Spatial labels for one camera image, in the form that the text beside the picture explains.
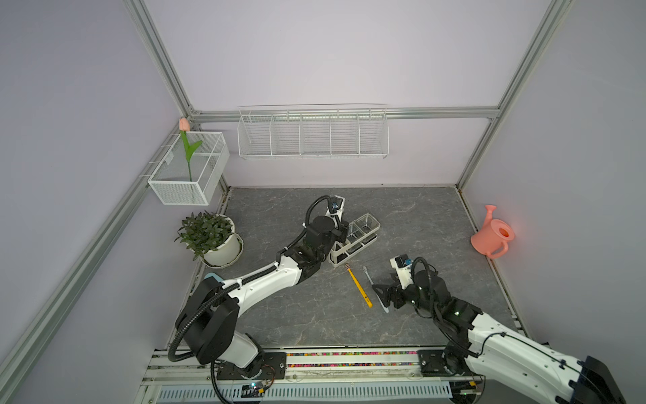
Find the white toothbrush holder caddy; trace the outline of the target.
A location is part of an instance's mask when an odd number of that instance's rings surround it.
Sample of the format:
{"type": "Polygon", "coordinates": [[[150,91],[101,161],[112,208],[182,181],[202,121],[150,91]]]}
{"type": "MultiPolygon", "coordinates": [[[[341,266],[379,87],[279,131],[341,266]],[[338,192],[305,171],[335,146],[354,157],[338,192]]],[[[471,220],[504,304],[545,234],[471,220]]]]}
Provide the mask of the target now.
{"type": "Polygon", "coordinates": [[[346,241],[335,242],[327,261],[334,268],[346,264],[349,259],[355,257],[378,239],[380,227],[380,222],[370,213],[350,222],[346,241]]]}

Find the teal thin toothbrush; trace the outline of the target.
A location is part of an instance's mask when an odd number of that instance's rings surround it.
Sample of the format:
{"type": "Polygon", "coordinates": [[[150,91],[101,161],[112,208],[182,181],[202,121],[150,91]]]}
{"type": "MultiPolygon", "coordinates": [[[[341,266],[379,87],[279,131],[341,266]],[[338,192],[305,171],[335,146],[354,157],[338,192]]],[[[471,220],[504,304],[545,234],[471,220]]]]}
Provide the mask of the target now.
{"type": "Polygon", "coordinates": [[[368,279],[368,282],[369,282],[369,283],[370,283],[370,285],[371,285],[371,288],[372,288],[373,292],[376,294],[376,296],[377,296],[377,298],[378,298],[378,301],[379,301],[379,303],[380,303],[380,306],[382,307],[382,309],[384,310],[384,312],[385,312],[386,314],[389,314],[389,313],[390,313],[390,309],[389,309],[387,306],[385,306],[385,304],[384,304],[384,302],[383,302],[383,300],[382,300],[382,297],[381,297],[380,293],[378,293],[378,291],[375,289],[375,283],[373,282],[373,279],[371,278],[371,276],[370,276],[370,274],[369,274],[369,272],[368,272],[368,268],[367,268],[367,266],[363,266],[363,272],[365,273],[365,275],[366,275],[366,277],[367,277],[367,279],[368,279]]]}

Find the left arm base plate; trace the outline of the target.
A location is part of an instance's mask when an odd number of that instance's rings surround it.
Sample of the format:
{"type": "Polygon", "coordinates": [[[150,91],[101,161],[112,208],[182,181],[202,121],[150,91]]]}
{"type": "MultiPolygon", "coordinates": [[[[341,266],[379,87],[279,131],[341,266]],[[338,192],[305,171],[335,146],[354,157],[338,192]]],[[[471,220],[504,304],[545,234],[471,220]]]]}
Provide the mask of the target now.
{"type": "Polygon", "coordinates": [[[217,365],[217,380],[283,380],[287,370],[287,355],[283,351],[260,353],[245,368],[225,362],[217,365]]]}

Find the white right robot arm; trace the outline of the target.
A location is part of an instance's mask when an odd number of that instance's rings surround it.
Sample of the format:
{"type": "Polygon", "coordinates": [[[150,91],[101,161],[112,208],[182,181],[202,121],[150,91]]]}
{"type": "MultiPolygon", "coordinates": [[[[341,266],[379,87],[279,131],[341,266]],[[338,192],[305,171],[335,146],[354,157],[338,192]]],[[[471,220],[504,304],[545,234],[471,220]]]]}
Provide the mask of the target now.
{"type": "Polygon", "coordinates": [[[452,296],[434,270],[398,268],[394,284],[373,290],[386,306],[412,306],[447,338],[441,353],[419,355],[422,375],[480,376],[537,403],[624,403],[609,368],[579,360],[511,330],[477,306],[452,296]]]}

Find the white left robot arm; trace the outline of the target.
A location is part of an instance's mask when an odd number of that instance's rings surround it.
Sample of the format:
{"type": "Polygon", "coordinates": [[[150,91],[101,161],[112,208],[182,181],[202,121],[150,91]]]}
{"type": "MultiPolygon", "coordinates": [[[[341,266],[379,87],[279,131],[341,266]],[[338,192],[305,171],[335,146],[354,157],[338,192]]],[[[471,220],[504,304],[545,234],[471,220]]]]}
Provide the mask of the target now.
{"type": "Polygon", "coordinates": [[[202,365],[228,362],[257,372],[264,353],[251,337],[237,331],[238,319],[269,296],[313,276],[332,247],[347,239],[348,227],[337,215],[320,215],[304,225],[297,240],[280,250],[272,264],[237,279],[202,280],[176,320],[168,359],[196,358],[202,365]]]}

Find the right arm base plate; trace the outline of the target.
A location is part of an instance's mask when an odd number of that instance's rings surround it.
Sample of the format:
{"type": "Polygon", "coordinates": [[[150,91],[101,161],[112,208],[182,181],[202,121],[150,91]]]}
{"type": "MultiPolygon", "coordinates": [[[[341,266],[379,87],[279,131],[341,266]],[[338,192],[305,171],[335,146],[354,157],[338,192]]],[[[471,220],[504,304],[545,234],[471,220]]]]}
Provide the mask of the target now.
{"type": "Polygon", "coordinates": [[[469,376],[477,381],[486,381],[468,367],[467,359],[477,359],[461,348],[448,345],[444,348],[423,348],[417,351],[420,373],[424,377],[431,376],[469,376]]]}

